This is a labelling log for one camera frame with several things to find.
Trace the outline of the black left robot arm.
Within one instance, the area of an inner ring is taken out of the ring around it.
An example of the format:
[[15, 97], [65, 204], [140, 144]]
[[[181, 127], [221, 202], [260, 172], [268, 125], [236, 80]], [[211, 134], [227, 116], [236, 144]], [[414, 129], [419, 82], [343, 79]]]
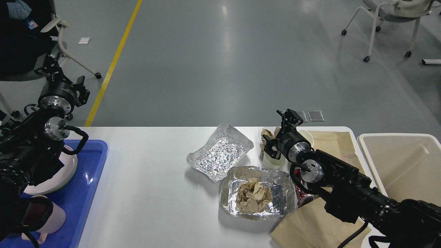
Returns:
[[40, 230], [56, 217], [55, 204], [44, 196], [22, 198], [29, 186], [37, 186], [53, 178], [64, 164], [62, 153], [75, 155], [82, 151], [89, 136], [64, 118], [74, 107], [85, 105], [90, 92], [84, 76], [76, 83], [69, 80], [57, 58], [46, 55], [43, 65], [35, 70], [46, 76], [47, 83], [38, 99], [38, 110], [1, 140], [1, 239], [21, 233], [35, 248], [38, 241], [31, 232]]

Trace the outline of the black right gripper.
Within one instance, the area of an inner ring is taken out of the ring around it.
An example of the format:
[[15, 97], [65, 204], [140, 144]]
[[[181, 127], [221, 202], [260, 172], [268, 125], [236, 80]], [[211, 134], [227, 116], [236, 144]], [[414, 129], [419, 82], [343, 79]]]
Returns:
[[304, 138], [296, 127], [300, 126], [304, 119], [296, 111], [286, 109], [282, 112], [277, 110], [282, 118], [281, 127], [275, 139], [264, 135], [266, 146], [264, 152], [274, 159], [280, 159], [283, 155], [289, 162], [304, 162], [311, 159], [311, 144]]

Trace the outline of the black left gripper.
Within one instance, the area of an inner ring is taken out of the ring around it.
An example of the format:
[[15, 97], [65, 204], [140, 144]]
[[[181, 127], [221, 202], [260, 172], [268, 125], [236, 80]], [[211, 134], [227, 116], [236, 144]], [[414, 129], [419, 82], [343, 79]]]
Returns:
[[37, 58], [34, 73], [46, 79], [46, 84], [38, 98], [40, 107], [60, 107], [68, 115], [75, 106], [83, 106], [88, 102], [90, 91], [84, 84], [85, 76], [78, 77], [76, 83], [69, 78], [67, 83], [64, 82], [62, 68], [50, 53]]

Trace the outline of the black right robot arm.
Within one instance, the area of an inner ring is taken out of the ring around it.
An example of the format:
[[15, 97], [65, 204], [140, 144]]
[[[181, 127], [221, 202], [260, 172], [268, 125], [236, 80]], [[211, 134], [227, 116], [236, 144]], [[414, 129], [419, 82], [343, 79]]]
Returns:
[[343, 248], [361, 234], [368, 224], [381, 232], [370, 236], [369, 245], [389, 243], [390, 248], [439, 248], [440, 207], [422, 200], [397, 202], [370, 187], [370, 177], [359, 169], [325, 151], [314, 149], [297, 127], [303, 118], [287, 109], [281, 116], [281, 128], [275, 138], [263, 135], [264, 152], [273, 159], [285, 157], [290, 163], [289, 174], [301, 191], [321, 197], [325, 210], [337, 219], [364, 224], [340, 245]]

